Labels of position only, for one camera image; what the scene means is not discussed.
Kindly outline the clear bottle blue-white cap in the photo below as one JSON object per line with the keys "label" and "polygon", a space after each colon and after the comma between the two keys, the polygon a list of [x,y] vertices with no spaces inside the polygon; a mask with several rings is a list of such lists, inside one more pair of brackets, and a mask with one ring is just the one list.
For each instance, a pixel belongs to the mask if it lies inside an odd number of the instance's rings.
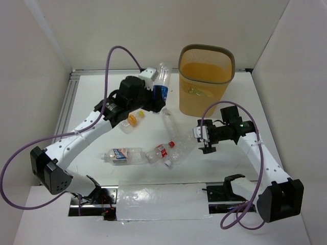
{"label": "clear bottle blue-white cap", "polygon": [[182,139],[178,139],[164,161],[165,166],[171,169],[176,165],[180,165],[189,156],[197,143],[198,141],[193,133],[186,135]]}

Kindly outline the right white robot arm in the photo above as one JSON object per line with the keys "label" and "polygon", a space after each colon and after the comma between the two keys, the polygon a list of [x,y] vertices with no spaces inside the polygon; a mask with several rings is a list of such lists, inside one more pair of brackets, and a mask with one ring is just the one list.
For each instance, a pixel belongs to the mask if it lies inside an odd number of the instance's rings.
{"label": "right white robot arm", "polygon": [[223,182],[223,194],[228,200],[244,199],[252,202],[265,223],[297,216],[301,212],[304,186],[299,179],[292,179],[277,163],[261,141],[253,121],[244,121],[237,106],[220,110],[223,125],[215,126],[211,119],[199,119],[193,129],[204,154],[216,151],[214,144],[233,141],[246,155],[258,174],[257,183],[244,175],[228,176]]}

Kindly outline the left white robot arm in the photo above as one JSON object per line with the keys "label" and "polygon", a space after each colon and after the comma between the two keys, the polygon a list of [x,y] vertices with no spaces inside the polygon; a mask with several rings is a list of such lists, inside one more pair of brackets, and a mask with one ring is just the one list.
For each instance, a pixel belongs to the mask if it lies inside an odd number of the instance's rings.
{"label": "left white robot arm", "polygon": [[67,137],[62,136],[45,149],[37,146],[31,150],[33,174],[52,195],[69,192],[81,195],[90,204],[96,203],[102,194],[100,184],[89,175],[70,171],[70,164],[96,139],[127,119],[131,112],[138,109],[160,112],[165,104],[160,88],[149,89],[144,80],[127,76]]}

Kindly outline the blue label plastic bottle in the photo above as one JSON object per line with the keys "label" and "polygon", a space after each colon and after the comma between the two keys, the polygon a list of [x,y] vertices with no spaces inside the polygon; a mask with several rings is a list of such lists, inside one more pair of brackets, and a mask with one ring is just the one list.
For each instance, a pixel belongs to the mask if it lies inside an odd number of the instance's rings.
{"label": "blue label plastic bottle", "polygon": [[153,84],[154,98],[160,97],[165,102],[168,97],[171,67],[166,63],[160,63],[157,71],[158,76]]}

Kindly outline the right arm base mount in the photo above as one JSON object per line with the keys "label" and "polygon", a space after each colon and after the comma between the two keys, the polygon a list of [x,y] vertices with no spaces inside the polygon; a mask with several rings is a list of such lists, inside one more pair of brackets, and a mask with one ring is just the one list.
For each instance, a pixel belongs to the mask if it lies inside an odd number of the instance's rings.
{"label": "right arm base mount", "polygon": [[232,191],[231,182],[245,178],[242,174],[227,176],[224,182],[207,184],[202,189],[207,195],[209,214],[228,213],[232,209],[246,203],[247,200]]}

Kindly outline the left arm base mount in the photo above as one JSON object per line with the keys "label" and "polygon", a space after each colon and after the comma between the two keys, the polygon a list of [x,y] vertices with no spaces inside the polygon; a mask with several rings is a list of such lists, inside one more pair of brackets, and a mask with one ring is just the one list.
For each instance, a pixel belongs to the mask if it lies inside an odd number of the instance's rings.
{"label": "left arm base mount", "polygon": [[85,198],[79,199],[72,194],[68,216],[70,217],[99,217],[105,221],[116,221],[116,202],[118,186],[102,186],[100,196],[91,203]]}

